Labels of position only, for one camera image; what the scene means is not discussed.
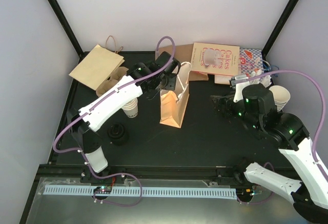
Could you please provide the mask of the orange paper bag white handles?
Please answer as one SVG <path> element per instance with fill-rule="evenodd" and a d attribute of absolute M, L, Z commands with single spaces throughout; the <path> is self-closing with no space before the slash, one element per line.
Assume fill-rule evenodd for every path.
<path fill-rule="evenodd" d="M 160 123 L 181 128 L 189 100 L 189 76 L 192 65 L 181 63 L 174 91 L 160 91 Z"/>

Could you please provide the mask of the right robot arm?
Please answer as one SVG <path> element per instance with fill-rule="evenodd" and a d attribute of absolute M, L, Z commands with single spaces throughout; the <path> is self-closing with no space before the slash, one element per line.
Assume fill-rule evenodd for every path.
<path fill-rule="evenodd" d="M 241 120 L 257 139 L 269 139 L 300 177 L 291 179 L 243 159 L 235 166 L 234 181 L 263 186 L 290 202 L 307 221 L 327 223 L 327 180 L 323 176 L 327 168 L 315 161 L 319 156 L 312 151 L 314 143 L 303 122 L 278 111 L 272 91 L 262 84 L 236 89 L 231 95 L 212 95 L 211 101 L 223 117 Z"/>

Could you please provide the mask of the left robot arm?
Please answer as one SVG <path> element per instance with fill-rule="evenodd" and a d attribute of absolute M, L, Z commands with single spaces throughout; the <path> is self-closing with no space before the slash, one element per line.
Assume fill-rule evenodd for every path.
<path fill-rule="evenodd" d="M 105 182 L 110 177 L 97 131 L 128 102 L 153 90 L 174 89 L 180 69 L 181 63 L 177 59 L 162 52 L 153 62 L 134 64 L 109 91 L 67 116 L 69 122 L 75 122 L 69 131 L 93 169 L 94 179 Z"/>

